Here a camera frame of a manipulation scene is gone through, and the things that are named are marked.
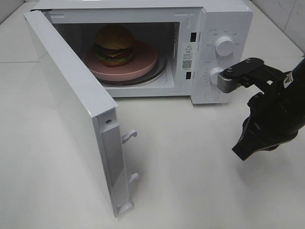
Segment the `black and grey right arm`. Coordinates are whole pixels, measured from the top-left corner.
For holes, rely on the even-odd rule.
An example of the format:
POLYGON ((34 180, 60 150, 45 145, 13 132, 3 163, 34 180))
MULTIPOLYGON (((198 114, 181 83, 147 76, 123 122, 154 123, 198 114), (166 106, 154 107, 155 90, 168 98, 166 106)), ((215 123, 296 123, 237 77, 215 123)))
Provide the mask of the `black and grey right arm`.
POLYGON ((249 116, 232 150, 246 160, 258 151, 272 151, 293 140, 305 125, 305 62, 282 72, 258 58, 248 58, 218 73, 217 87, 230 93, 255 85, 260 92, 247 103, 249 116))

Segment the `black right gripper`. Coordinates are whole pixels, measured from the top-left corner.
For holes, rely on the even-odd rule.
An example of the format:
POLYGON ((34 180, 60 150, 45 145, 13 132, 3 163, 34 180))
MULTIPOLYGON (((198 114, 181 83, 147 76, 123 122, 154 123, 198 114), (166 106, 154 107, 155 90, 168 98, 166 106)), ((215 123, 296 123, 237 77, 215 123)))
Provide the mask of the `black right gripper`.
POLYGON ((305 125, 305 62, 282 72, 251 57, 223 71, 241 77, 240 87, 260 89, 247 103, 250 114, 232 148, 243 161, 261 150, 291 141, 305 125))

